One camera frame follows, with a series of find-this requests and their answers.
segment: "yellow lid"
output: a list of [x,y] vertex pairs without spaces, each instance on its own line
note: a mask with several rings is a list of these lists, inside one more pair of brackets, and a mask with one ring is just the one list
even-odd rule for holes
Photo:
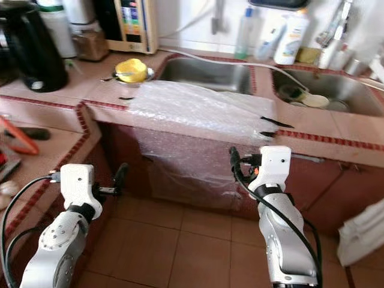
[[146,78],[147,66],[139,59],[132,58],[119,63],[116,68],[116,73],[133,73],[129,76],[119,76],[122,81],[128,83],[142,82]]

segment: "plastic bottle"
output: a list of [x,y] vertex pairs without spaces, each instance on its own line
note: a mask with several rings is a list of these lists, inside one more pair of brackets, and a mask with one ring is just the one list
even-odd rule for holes
[[76,57],[69,21],[62,0],[38,0],[40,16],[62,58]]
[[245,9],[245,15],[241,17],[238,39],[235,47],[236,59],[244,59],[247,57],[250,32],[253,26],[252,12],[253,9],[248,7]]
[[263,38],[254,50],[254,58],[258,61],[267,61],[276,49],[278,41],[286,26],[286,20],[283,17],[277,17],[270,20],[265,29]]
[[295,63],[296,55],[309,23],[306,9],[299,10],[287,19],[287,28],[274,56],[277,64],[292,65]]

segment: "plastic wrap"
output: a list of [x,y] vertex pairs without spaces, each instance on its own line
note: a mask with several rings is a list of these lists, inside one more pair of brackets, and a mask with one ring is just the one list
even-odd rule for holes
[[[134,129],[152,196],[204,208],[237,210],[242,196],[230,168],[231,143]],[[242,153],[257,147],[237,145]]]
[[276,118],[272,100],[232,92],[216,92],[186,83],[151,81],[144,83],[130,102],[135,121],[149,119],[159,125],[177,124],[202,133],[224,135],[236,143],[262,146],[268,137],[260,132],[275,132],[277,126],[260,119]]

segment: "kitchen sink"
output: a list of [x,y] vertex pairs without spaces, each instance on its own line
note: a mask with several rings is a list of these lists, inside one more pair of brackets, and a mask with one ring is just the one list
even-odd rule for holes
[[166,63],[157,80],[189,83],[215,91],[253,94],[250,69],[244,65],[175,58]]
[[[348,106],[348,111],[345,112],[384,116],[384,111],[380,108],[381,103],[373,95],[371,88],[355,79],[335,74],[318,74],[312,71],[293,69],[285,69],[285,71],[308,87],[312,94],[325,96],[330,102],[345,103]],[[276,94],[280,98],[282,97],[278,91],[283,85],[297,86],[293,80],[277,71],[273,71],[272,76]]]

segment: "white robotic arm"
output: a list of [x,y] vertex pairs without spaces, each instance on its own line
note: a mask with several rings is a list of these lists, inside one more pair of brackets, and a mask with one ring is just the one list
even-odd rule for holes
[[[251,198],[259,201],[259,227],[266,242],[271,283],[273,287],[279,288],[321,286],[319,263],[316,263],[317,259],[314,259],[303,241],[308,244],[303,233],[304,219],[289,196],[283,192],[289,174],[291,150],[285,146],[264,146],[260,152],[259,155],[240,159],[236,148],[232,147],[230,150],[232,171],[236,180],[242,185],[248,182],[248,188],[243,187]],[[257,168],[258,174],[244,176],[240,168],[241,162],[251,164],[251,171]]]
[[[68,164],[61,167],[60,173],[54,173],[55,182],[61,182],[65,212],[60,213],[53,223],[40,235],[38,249],[27,264],[22,277],[22,288],[68,288],[73,276],[76,261],[86,244],[89,225],[98,218],[103,210],[100,201],[103,195],[119,195],[128,165],[122,164],[116,173],[113,188],[94,185],[94,167],[92,165]],[[29,184],[24,187],[13,201],[16,201]],[[7,261],[2,245],[4,275],[9,288],[16,288],[10,279]]]

